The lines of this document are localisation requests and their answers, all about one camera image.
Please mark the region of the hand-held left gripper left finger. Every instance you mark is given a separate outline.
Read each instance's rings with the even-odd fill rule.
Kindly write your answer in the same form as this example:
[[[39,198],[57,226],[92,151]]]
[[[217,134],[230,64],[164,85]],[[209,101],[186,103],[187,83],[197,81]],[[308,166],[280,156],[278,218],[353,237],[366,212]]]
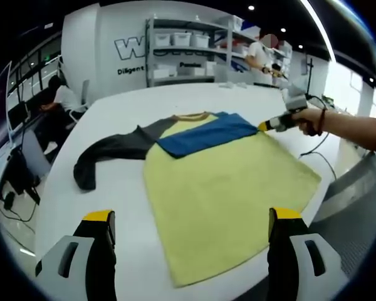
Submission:
[[[94,211],[38,262],[36,282],[48,300],[116,300],[115,212]]]

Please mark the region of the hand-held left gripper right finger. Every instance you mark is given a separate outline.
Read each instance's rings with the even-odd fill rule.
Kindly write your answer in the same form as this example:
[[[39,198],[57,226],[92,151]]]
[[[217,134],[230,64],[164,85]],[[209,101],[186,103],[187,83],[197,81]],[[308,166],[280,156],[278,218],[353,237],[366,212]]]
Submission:
[[[268,300],[332,300],[348,283],[342,259],[301,214],[269,209]]]

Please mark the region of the person's right hand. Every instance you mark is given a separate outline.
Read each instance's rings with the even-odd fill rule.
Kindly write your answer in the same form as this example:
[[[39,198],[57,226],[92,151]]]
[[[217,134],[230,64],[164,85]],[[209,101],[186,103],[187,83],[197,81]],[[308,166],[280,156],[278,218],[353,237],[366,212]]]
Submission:
[[[321,135],[320,117],[323,110],[319,108],[306,108],[293,114],[292,118],[298,128],[309,136]]]

